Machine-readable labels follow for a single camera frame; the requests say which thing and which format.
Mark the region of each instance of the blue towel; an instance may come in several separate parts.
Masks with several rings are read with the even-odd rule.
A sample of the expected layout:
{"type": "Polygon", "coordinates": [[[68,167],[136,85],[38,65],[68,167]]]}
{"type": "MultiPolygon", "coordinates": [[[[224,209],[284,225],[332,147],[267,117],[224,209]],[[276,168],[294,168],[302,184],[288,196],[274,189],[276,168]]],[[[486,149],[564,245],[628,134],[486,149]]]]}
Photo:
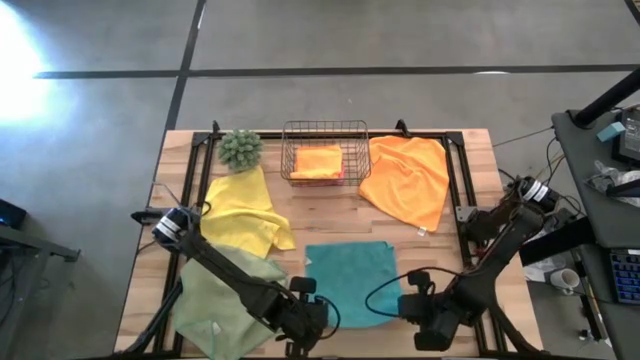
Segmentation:
{"type": "MultiPolygon", "coordinates": [[[[316,279],[316,293],[331,300],[340,311],[340,327],[364,328],[384,324],[387,316],[374,314],[364,299],[375,288],[397,276],[393,246],[385,241],[313,245],[306,248],[307,276],[316,279]]],[[[398,313],[400,283],[389,284],[369,300],[369,305],[387,313],[398,313]]],[[[329,325],[336,315],[329,313],[329,325]]]]}

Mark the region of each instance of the light green towel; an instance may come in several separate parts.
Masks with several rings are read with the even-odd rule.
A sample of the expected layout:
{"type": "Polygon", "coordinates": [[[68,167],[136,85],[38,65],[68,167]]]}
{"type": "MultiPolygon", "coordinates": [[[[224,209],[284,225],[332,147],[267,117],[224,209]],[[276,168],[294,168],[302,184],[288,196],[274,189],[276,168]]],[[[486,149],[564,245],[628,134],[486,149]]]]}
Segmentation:
{"type": "MultiPolygon", "coordinates": [[[[284,285],[286,274],[271,260],[238,248],[216,246],[249,275],[284,285]]],[[[205,355],[237,360],[275,334],[252,318],[238,295],[195,260],[180,272],[182,295],[176,301],[173,325],[205,355]]]]}

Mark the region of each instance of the towel tag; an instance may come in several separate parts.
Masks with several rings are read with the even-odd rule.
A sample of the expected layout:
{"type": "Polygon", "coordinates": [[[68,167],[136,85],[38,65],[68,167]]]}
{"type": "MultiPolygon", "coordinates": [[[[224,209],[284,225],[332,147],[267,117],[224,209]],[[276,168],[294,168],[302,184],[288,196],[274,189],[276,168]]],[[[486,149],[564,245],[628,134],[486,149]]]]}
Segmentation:
{"type": "Polygon", "coordinates": [[[213,330],[213,335],[218,335],[222,332],[220,325],[215,321],[211,324],[211,330],[213,330]]]}

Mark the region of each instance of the white mug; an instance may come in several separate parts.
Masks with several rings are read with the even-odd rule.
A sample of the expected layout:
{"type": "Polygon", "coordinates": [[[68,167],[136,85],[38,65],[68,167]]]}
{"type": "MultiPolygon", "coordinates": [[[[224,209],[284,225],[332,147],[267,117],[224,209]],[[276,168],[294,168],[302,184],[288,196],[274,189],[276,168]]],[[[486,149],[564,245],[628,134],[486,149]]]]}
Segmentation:
{"type": "Polygon", "coordinates": [[[551,284],[562,290],[565,295],[573,295],[573,289],[580,285],[580,276],[571,269],[558,270],[551,274],[551,284]]]}

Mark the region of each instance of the keyboard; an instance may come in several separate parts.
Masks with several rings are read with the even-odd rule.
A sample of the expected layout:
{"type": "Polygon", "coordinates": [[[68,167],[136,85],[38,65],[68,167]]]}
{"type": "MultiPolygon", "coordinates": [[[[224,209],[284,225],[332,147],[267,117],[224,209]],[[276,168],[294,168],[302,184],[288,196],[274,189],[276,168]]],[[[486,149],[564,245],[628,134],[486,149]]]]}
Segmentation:
{"type": "Polygon", "coordinates": [[[640,305],[640,251],[614,251],[609,258],[618,302],[640,305]]]}

